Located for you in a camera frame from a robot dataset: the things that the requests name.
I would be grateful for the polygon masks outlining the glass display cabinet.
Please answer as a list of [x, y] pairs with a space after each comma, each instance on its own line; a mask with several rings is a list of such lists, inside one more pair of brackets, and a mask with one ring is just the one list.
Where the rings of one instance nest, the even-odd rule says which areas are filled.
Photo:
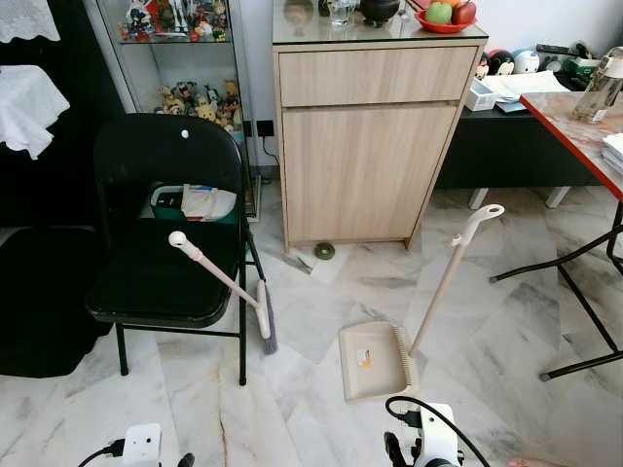
[[129, 113], [178, 113], [231, 134], [246, 169], [250, 222], [259, 219], [252, 99], [236, 0], [80, 0]]

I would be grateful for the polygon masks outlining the white paper sheets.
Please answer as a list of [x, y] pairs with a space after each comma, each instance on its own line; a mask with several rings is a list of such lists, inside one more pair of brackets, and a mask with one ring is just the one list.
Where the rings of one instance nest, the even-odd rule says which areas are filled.
[[555, 72], [541, 71], [535, 74], [511, 74], [491, 76], [491, 89], [498, 90], [506, 98], [518, 98], [526, 93], [566, 92], [569, 88], [558, 81]]

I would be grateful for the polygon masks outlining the black teapot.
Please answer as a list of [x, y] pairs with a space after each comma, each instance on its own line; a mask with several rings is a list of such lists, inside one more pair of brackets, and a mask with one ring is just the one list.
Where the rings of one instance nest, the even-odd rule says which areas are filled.
[[380, 27], [395, 17], [402, 9], [402, 0], [360, 0], [357, 12], [364, 18], [365, 25]]

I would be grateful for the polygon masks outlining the red apple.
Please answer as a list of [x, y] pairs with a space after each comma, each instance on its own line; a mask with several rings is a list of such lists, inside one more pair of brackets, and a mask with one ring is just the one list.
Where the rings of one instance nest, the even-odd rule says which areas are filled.
[[476, 21], [477, 4], [473, 0], [455, 0], [451, 22], [454, 25], [472, 25]]

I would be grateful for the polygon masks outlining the beige broom with grey bristles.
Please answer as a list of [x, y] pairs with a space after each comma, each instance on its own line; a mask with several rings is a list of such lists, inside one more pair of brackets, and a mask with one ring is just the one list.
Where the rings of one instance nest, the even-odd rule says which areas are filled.
[[261, 337], [263, 340], [264, 354], [272, 355], [277, 352], [277, 336], [275, 330], [275, 308], [273, 307], [271, 290], [268, 289], [267, 281], [259, 279], [255, 285], [255, 292], [261, 297], [257, 299], [253, 294], [246, 292], [243, 286], [219, 269], [215, 264], [205, 257], [198, 246], [191, 243], [187, 236], [180, 231], [169, 233], [168, 243], [173, 248], [181, 250], [191, 261], [201, 264], [209, 274], [221, 280], [231, 292], [244, 299], [252, 306], [258, 324], [261, 325]]

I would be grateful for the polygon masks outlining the black folding chair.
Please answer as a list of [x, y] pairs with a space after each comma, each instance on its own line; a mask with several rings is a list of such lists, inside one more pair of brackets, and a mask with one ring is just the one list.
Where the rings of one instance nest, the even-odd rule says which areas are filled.
[[267, 277], [243, 203], [238, 201], [238, 221], [223, 224], [144, 217], [108, 199], [116, 192], [147, 198], [161, 184], [204, 184], [241, 197], [248, 182], [235, 138], [200, 117], [125, 113], [102, 126], [92, 155], [107, 262], [85, 306], [94, 319], [113, 326], [121, 374], [129, 371], [126, 331], [213, 337], [233, 300], [239, 303], [233, 338], [246, 346], [246, 324], [257, 320], [252, 306], [167, 240], [173, 231], [184, 233], [259, 300], [255, 285]]

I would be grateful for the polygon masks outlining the black low console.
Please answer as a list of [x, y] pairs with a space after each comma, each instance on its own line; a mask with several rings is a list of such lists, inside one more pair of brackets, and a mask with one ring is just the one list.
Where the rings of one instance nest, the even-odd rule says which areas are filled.
[[464, 110], [437, 190], [598, 186], [564, 143], [527, 111]]

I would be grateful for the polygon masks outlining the small white box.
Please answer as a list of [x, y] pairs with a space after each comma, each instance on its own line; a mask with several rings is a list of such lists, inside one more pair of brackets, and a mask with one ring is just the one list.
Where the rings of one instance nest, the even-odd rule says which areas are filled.
[[491, 90], [484, 82], [472, 79], [463, 106], [471, 112], [487, 111], [495, 106], [500, 97], [501, 94]]

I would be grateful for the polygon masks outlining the red-edged folding table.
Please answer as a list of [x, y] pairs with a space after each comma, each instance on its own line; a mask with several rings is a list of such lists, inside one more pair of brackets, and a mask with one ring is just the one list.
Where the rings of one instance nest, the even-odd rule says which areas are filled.
[[586, 295], [584, 295], [582, 289], [579, 289], [574, 277], [569, 274], [567, 269], [567, 264], [573, 262], [574, 259], [591, 252], [597, 246], [604, 245], [605, 256], [611, 262], [611, 265], [618, 272], [623, 271], [623, 259], [617, 254], [618, 236], [623, 231], [622, 173], [618, 169], [609, 167], [604, 159], [605, 138], [611, 134], [619, 133], [620, 124], [610, 124], [605, 120], [599, 122], [575, 120], [572, 112], [579, 96], [580, 94], [573, 92], [573, 90], [564, 90], [564, 92], [529, 92], [521, 94], [520, 102], [542, 124], [542, 127], [546, 128], [557, 141], [562, 143], [562, 146], [567, 148], [570, 154], [578, 160], [578, 163], [583, 165], [583, 168], [589, 170], [589, 172], [595, 175], [597, 181], [601, 182], [602, 186], [608, 188], [615, 200], [617, 200], [617, 208], [615, 208], [611, 228], [604, 234], [598, 235], [595, 239], [579, 246], [573, 252], [561, 255], [561, 257], [552, 259], [552, 261], [511, 269], [511, 271], [491, 276], [489, 279], [490, 283], [498, 283], [501, 280], [508, 279], [508, 277], [526, 274], [526, 272], [555, 269], [566, 282], [575, 298], [578, 299], [580, 307], [586, 311], [587, 316], [595, 325], [597, 333], [604, 339], [605, 346], [609, 347], [609, 353], [605, 356], [574, 362], [574, 364], [568, 364], [562, 366], [562, 368], [548, 370], [546, 373], [539, 374], [538, 378], [542, 379], [542, 381], [568, 377], [568, 375], [578, 373], [578, 371], [599, 368], [601, 365], [623, 359], [623, 346], [611, 336], [610, 330], [606, 328], [604, 321], [598, 316]]

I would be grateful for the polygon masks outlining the white lace cloth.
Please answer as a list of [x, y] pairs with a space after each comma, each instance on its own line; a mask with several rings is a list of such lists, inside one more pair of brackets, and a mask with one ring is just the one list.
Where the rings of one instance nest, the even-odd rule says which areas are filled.
[[70, 102], [48, 72], [35, 65], [0, 65], [0, 143], [32, 160], [48, 150], [49, 127]]
[[59, 41], [48, 0], [0, 0], [0, 43], [44, 37]]

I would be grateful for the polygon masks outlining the white paper stack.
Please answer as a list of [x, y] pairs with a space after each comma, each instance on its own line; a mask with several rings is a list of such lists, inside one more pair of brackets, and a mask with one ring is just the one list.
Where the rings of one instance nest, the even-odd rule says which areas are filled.
[[604, 138], [604, 161], [619, 174], [623, 173], [623, 133]]

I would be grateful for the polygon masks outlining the red fruit plate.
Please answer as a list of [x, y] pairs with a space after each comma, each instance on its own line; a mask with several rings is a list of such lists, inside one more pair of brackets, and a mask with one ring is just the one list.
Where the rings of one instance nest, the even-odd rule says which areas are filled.
[[433, 32], [433, 34], [458, 34], [458, 32], [463, 31], [464, 28], [475, 25], [475, 22], [473, 22], [472, 25], [432, 25], [432, 23], [428, 23], [426, 19], [424, 19], [424, 10], [417, 13], [417, 20], [423, 30]]

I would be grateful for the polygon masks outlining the green apple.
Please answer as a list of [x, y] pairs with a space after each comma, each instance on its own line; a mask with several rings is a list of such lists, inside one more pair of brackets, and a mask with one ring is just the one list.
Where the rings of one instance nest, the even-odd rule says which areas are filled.
[[424, 19], [432, 25], [453, 25], [455, 8], [451, 0], [432, 0], [424, 9]]

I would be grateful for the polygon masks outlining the beige long-handled dustpan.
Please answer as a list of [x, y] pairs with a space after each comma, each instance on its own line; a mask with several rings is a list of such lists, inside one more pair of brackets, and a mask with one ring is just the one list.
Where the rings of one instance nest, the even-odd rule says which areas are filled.
[[458, 264], [481, 224], [503, 214], [503, 205], [487, 204], [464, 222], [462, 231], [451, 240], [453, 254], [412, 338], [408, 330], [388, 321], [371, 321], [340, 330], [340, 370], [346, 400], [386, 399], [413, 395], [419, 390], [419, 348], [430, 334]]

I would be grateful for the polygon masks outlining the green storage basket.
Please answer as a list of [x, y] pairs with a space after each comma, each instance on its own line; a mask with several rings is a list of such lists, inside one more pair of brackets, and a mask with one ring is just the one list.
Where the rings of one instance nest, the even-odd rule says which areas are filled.
[[150, 209], [164, 221], [235, 224], [240, 214], [236, 193], [204, 184], [161, 184], [150, 195]]

